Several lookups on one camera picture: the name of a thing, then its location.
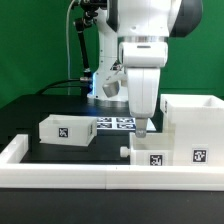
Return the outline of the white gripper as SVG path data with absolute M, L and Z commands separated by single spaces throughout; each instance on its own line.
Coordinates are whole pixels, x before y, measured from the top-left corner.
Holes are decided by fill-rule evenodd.
M 122 42 L 119 60 L 127 75 L 129 110 L 135 117 L 138 138 L 147 133 L 147 120 L 154 115 L 160 71 L 168 59 L 166 42 Z

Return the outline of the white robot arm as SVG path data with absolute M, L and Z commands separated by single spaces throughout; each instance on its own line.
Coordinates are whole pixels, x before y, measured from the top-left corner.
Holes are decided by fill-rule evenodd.
M 202 19 L 202 0 L 105 0 L 97 11 L 100 63 L 91 97 L 129 104 L 135 134 L 146 136 L 154 116 L 167 40 L 185 37 Z

